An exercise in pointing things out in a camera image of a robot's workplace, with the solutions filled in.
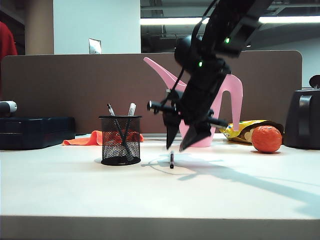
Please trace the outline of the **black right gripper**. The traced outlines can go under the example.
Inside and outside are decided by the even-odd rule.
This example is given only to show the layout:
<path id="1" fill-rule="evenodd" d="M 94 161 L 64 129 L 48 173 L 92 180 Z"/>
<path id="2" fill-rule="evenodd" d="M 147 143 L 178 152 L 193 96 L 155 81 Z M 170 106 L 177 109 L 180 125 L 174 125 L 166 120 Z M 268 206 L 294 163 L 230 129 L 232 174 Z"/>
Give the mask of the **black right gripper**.
<path id="1" fill-rule="evenodd" d="M 228 126 L 226 121 L 212 117 L 214 111 L 211 105 L 218 96 L 220 87 L 226 75 L 230 73 L 230 69 L 221 58 L 205 61 L 177 59 L 176 62 L 181 66 L 180 77 L 185 71 L 190 74 L 185 90 L 183 92 L 176 90 L 180 81 L 177 78 L 166 98 L 161 102 L 150 101 L 147 109 L 153 110 L 155 114 L 163 113 L 167 150 L 178 133 L 181 120 L 184 120 L 186 125 L 180 129 L 182 136 L 180 152 L 189 147 L 209 147 L 212 142 L 211 125 L 220 129 Z"/>

